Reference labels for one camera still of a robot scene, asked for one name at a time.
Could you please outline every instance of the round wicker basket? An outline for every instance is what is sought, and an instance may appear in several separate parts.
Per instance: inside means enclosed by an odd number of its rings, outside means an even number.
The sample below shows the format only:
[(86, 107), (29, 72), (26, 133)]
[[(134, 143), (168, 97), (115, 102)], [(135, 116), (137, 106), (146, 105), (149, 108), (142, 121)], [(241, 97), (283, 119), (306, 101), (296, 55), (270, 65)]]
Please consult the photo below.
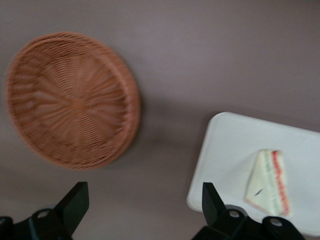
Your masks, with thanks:
[(135, 80), (119, 56), (88, 36), (41, 36), (14, 58), (6, 80), (19, 134), (46, 160), (94, 169), (119, 157), (140, 122)]

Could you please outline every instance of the white plate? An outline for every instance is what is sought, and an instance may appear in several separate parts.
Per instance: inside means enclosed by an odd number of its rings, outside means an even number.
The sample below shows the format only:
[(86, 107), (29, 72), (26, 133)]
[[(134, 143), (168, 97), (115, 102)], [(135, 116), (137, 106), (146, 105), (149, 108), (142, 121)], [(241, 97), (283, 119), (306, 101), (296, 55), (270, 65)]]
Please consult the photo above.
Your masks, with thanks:
[(243, 208), (257, 222), (267, 215), (244, 201), (256, 154), (281, 150), (293, 217), (303, 234), (320, 235), (320, 133), (229, 112), (215, 115), (207, 128), (187, 196), (202, 211), (202, 185), (211, 182), (224, 204)]

